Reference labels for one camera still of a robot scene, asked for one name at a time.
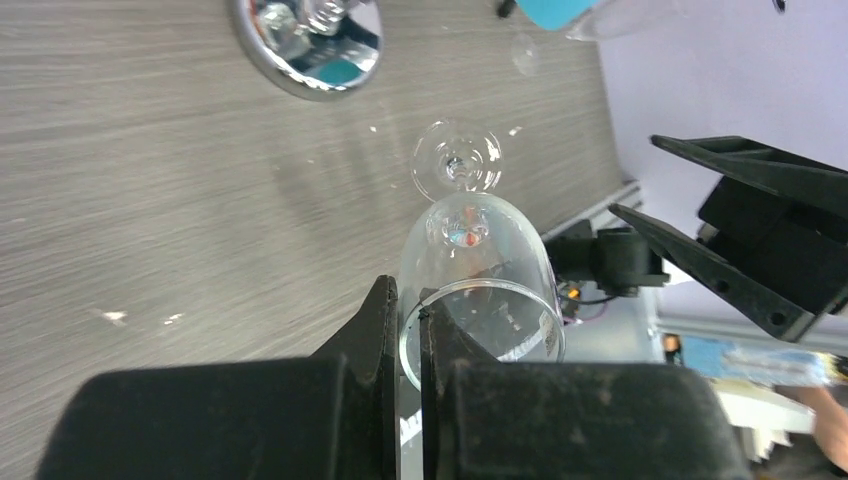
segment glass rim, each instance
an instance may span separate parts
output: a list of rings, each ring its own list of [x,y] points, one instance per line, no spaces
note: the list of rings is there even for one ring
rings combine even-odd
[[[439,300],[447,295],[460,292],[462,290],[468,288],[494,288],[499,290],[507,290],[519,295],[523,295],[525,297],[530,298],[531,300],[544,305],[545,310],[551,316],[553,321],[556,323],[556,319],[562,319],[562,315],[556,311],[555,306],[550,305],[541,295],[529,289],[528,287],[521,285],[520,283],[513,282],[511,280],[500,280],[495,278],[466,278],[464,280],[459,280],[456,282],[449,283],[435,292],[432,295],[428,296],[424,300],[419,301],[412,307],[412,310],[405,315],[405,320],[403,322],[403,326],[400,331],[400,338],[398,340],[398,356],[400,357],[401,369],[406,374],[407,380],[419,391],[421,391],[421,379],[418,378],[417,375],[414,375],[412,372],[412,366],[409,362],[409,355],[406,351],[406,345],[409,342],[409,330],[412,326],[412,322],[418,319],[418,315],[415,315],[423,307],[432,305],[433,302]],[[561,325],[557,329],[559,332],[559,341],[560,348],[557,353],[557,357],[555,362],[561,361],[565,357],[565,332]]]

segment black cable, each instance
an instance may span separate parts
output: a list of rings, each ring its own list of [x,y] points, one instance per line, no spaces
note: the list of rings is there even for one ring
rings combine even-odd
[[[607,302],[611,302],[611,301],[615,300],[616,298],[618,298],[618,295],[612,295],[612,296],[609,296],[607,298],[602,298],[600,300],[588,300],[588,301],[585,301],[585,302],[583,300],[575,300],[573,298],[569,298],[568,301],[574,302],[577,305],[603,305]]]

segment cyan object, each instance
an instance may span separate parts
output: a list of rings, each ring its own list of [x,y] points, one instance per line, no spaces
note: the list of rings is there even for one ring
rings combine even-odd
[[[600,0],[517,0],[527,17],[540,28],[559,30]]]
[[[353,82],[360,75],[360,70],[356,65],[347,60],[333,60],[324,65],[318,72],[318,79],[330,85],[339,86]]]

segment wire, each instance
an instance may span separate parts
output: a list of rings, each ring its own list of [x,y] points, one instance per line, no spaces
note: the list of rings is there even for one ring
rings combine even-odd
[[[583,322],[591,322],[593,320],[597,320],[597,319],[603,317],[605,313],[607,313],[608,308],[609,308],[609,302],[603,304],[603,306],[601,307],[601,310],[598,313],[592,315],[591,317],[586,317],[586,318],[577,317],[577,320],[580,320],[580,321],[583,321]]]
[[[569,298],[569,299],[568,299],[568,301],[569,301],[569,302],[574,302],[574,303],[576,303],[577,305],[605,305],[605,304],[607,304],[607,303],[609,303],[609,302],[611,302],[611,301],[615,300],[616,298],[618,298],[618,295],[611,295],[611,296],[609,296],[609,297],[607,297],[607,298],[602,298],[602,299],[600,299],[600,300],[587,300],[587,301],[577,300],[577,299],[574,299],[574,298]]]

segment glass base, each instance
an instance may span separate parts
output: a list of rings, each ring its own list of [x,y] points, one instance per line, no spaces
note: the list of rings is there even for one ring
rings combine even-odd
[[[458,191],[490,192],[500,180],[503,155],[492,132],[467,120],[449,118],[424,132],[410,169],[418,190],[437,201]]]

